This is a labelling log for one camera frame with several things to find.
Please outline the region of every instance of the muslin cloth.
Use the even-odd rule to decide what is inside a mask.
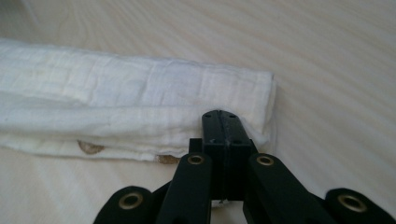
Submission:
[[[240,117],[259,150],[271,150],[274,97],[268,72],[0,39],[1,147],[53,156],[181,157],[189,138],[201,137],[201,116],[223,109]]]

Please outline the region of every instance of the wood grain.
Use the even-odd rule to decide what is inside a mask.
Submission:
[[[177,57],[272,71],[278,85],[276,155],[313,193],[323,196],[332,188],[355,189],[396,217],[395,11],[396,2],[392,0],[3,0],[0,36],[122,55]],[[0,163],[1,183],[7,183],[0,188],[1,201],[11,203],[0,211],[0,222],[21,223],[26,217],[12,211],[27,209],[35,202],[45,207],[47,201],[54,200],[55,196],[45,194],[44,187],[29,189],[29,195],[40,194],[43,198],[5,196],[15,194],[11,186],[21,183],[18,178],[23,175],[14,175],[18,171],[33,172],[30,168],[58,165],[75,169],[73,162],[63,159],[4,150],[0,153],[7,161]],[[73,217],[77,223],[92,222],[107,197],[131,177],[120,177],[115,180],[116,186],[106,181],[114,175],[109,170],[112,166],[117,169],[116,161],[106,162],[105,167],[102,163],[93,165],[94,161],[75,162],[81,167],[87,163],[95,167],[90,172],[96,178],[88,184],[92,184],[100,202],[82,205],[90,207],[84,210],[87,217]],[[157,166],[144,162],[131,165]],[[158,170],[166,177],[172,176],[172,169],[168,173],[160,167]],[[69,178],[51,175],[46,186],[56,187],[56,181]],[[156,186],[161,185],[158,182],[163,178],[152,178]],[[155,189],[147,178],[136,179],[136,185]],[[36,223],[41,220],[40,206],[32,209]],[[78,212],[64,203],[57,206],[62,209],[51,211],[47,223],[70,223],[71,217],[66,214]],[[243,220],[233,218],[226,220]]]

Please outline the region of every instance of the white cloth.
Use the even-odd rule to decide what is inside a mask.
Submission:
[[[201,116],[238,115],[258,149],[274,136],[272,74],[177,59],[121,57],[0,39],[0,146],[153,161],[180,157]],[[104,150],[86,155],[82,143]]]

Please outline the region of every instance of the metal rivet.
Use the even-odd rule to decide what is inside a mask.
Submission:
[[[267,156],[258,157],[257,162],[261,165],[266,165],[266,166],[270,166],[270,165],[274,164],[274,160]]]
[[[202,163],[204,163],[204,160],[205,160],[204,157],[198,156],[198,155],[190,156],[190,157],[187,159],[187,161],[188,161],[190,164],[193,164],[193,165],[202,164]]]
[[[364,204],[361,200],[359,200],[359,198],[355,196],[342,194],[339,195],[337,199],[341,205],[354,212],[362,213],[367,211],[366,204]]]
[[[138,207],[143,202],[143,195],[137,191],[125,194],[119,200],[119,207],[125,210],[134,209]]]

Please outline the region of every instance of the wooden surface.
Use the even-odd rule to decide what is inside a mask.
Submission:
[[[276,155],[318,196],[355,189],[396,217],[395,12],[393,0],[3,0],[0,37],[271,71]],[[154,190],[175,170],[0,155],[0,223],[91,223],[117,189]],[[237,210],[212,223],[244,223]]]

